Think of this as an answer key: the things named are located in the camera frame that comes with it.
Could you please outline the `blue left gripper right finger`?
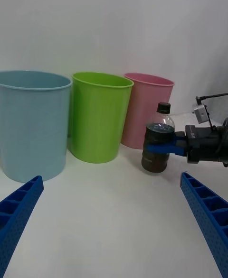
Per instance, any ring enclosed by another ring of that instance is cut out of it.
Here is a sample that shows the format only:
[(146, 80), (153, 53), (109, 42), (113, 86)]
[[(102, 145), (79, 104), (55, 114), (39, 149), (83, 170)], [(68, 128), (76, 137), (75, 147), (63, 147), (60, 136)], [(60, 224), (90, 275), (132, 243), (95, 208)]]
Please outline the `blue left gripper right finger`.
[(181, 190), (223, 278), (228, 277), (228, 203), (184, 172)]

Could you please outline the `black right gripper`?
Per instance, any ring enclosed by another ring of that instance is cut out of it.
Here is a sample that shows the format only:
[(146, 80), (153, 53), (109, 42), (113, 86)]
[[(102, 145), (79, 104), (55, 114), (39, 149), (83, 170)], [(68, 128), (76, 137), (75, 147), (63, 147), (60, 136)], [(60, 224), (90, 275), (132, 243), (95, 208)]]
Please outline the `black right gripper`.
[(175, 132), (173, 141), (148, 144), (146, 150), (156, 154), (187, 156), (187, 162), (190, 164), (197, 164), (200, 161), (219, 162), (219, 154), (216, 152), (219, 143), (220, 135), (216, 127), (200, 128), (186, 125), (185, 132)]

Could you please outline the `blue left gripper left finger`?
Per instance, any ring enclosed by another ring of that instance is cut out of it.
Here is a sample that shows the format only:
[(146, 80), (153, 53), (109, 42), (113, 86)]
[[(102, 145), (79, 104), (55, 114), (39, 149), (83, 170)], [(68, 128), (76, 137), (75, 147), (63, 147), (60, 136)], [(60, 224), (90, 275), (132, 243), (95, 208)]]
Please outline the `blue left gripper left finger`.
[(43, 179), (36, 176), (0, 202), (1, 278), (43, 190)]

